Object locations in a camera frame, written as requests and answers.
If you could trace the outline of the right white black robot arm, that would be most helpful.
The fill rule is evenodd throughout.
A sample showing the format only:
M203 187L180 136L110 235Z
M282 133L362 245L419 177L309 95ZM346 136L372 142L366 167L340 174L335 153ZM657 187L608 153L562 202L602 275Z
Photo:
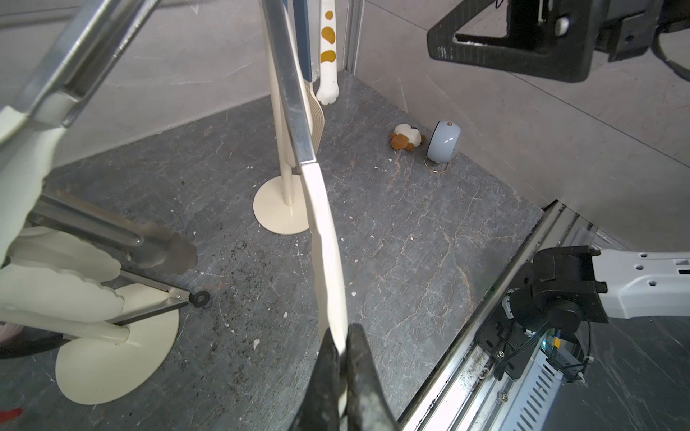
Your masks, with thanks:
M480 66L566 83L589 76L595 52L612 62L652 52L659 39L689 27L686 1L511 1L502 37L464 34L487 7L463 1L427 34L436 60ZM486 321L488 330L519 329L542 336L573 333L610 319L686 316L686 253L595 250L589 246L538 251Z

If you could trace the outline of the cream utensil stand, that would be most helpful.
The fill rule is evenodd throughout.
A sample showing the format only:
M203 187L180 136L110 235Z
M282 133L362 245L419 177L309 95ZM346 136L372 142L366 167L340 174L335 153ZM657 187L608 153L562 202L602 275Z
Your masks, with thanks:
M265 229L278 235L296 235L309 228L307 205L300 177L293 172L296 161L280 97L280 86L271 49L270 26L265 18L262 18L262 34L268 62L280 176L266 181L258 189L253 200L253 212Z
M1 310L1 320L22 325ZM56 382L65 397L82 405L112 402L149 379L170 353L180 325L180 313L159 315L131 325L132 337L115 345L76 339L59 348Z

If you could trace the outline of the blue handled cream tongs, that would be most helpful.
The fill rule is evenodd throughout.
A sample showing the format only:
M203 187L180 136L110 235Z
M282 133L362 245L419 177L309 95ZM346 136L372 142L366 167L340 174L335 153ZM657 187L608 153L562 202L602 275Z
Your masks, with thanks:
M316 75L312 62L312 48L307 0L293 0L292 13L296 32L296 47L298 48L298 62L302 77L305 81L307 103L311 115L311 133L314 152L317 154L325 131L325 115L323 108L314 93L313 82Z

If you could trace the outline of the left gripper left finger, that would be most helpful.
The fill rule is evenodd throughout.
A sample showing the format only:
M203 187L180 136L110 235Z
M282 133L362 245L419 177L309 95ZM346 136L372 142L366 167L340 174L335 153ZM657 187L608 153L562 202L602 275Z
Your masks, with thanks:
M340 429L340 356L331 330L323 336L305 397L289 430L335 431Z

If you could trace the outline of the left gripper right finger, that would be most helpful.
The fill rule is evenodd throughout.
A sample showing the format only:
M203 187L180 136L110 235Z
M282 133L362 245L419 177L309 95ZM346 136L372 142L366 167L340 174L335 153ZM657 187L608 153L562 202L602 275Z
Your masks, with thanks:
M347 429L398 430L378 377L370 346L361 324L349 326L345 359L347 376Z

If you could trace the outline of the slim white tongs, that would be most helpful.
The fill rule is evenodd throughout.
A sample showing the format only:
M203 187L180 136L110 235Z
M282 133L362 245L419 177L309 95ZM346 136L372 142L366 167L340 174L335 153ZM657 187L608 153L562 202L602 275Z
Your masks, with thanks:
M337 75L338 54L334 0L320 1L319 23L320 81L316 98L322 105L330 105L336 102L340 93Z

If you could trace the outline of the red handled steel tongs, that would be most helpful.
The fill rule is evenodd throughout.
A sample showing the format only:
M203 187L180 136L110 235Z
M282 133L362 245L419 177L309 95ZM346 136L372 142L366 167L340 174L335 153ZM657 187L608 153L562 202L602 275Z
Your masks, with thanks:
M121 251L141 269L183 274L198 263L190 240L164 226L138 223L63 192L43 192L28 220Z

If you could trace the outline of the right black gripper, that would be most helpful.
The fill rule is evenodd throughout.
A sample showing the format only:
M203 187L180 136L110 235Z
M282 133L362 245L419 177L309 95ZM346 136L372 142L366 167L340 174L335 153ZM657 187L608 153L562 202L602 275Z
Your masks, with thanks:
M587 79L595 52L610 62L643 55L661 1L508 1L502 37L461 29L492 1L463 1L427 32L432 59L566 83Z

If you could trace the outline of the black steel tongs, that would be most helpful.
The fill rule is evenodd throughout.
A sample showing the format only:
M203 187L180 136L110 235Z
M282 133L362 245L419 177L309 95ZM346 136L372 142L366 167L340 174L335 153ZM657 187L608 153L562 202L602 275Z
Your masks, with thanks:
M131 283L116 292L125 298L125 312L102 323L77 323L31 312L9 312L13 318L20 319L22 325L46 330L50 335L40 339L19 339L1 348L2 359L28 357L60 348L76 339L89 339L121 344L132 337L131 325L148 321L159 315L176 312L187 305L196 308L210 301L210 293L199 291L196 294L167 285L152 278L123 270L120 276Z

